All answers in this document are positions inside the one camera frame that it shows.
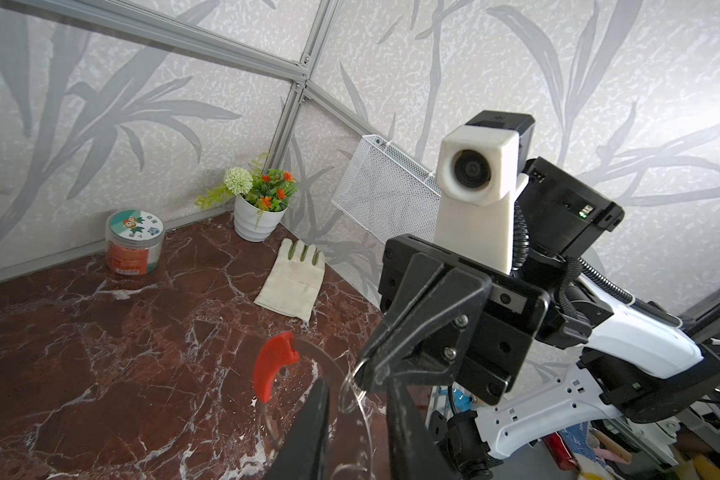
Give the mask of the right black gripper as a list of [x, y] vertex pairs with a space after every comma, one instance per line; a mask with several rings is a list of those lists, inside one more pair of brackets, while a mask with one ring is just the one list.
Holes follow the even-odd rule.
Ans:
[[550, 304], [540, 288], [412, 235], [387, 241], [379, 292], [384, 318], [356, 385], [456, 382], [489, 405], [512, 388]]

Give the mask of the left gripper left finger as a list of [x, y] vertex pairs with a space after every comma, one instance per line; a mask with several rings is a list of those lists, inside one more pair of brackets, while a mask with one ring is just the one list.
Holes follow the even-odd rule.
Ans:
[[325, 475], [330, 393], [325, 379], [315, 381], [264, 479], [318, 480]]

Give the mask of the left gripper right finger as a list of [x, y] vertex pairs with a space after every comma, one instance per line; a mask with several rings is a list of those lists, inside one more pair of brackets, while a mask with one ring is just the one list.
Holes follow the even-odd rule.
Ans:
[[392, 479], [453, 479], [406, 386], [387, 382], [387, 431]]

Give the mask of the metal keyring with red handle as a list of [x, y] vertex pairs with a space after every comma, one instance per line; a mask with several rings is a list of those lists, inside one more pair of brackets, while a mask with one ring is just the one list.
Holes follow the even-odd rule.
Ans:
[[321, 347], [292, 332], [264, 343], [253, 388], [265, 479], [372, 479], [362, 400]]

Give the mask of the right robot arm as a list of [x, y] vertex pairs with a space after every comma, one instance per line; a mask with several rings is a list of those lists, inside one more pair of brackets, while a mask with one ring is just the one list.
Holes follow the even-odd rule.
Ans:
[[384, 319], [355, 379], [386, 391], [400, 477], [486, 478], [590, 420], [667, 419], [720, 385], [720, 355], [582, 258], [623, 209], [543, 158], [459, 149], [438, 234], [387, 242]]

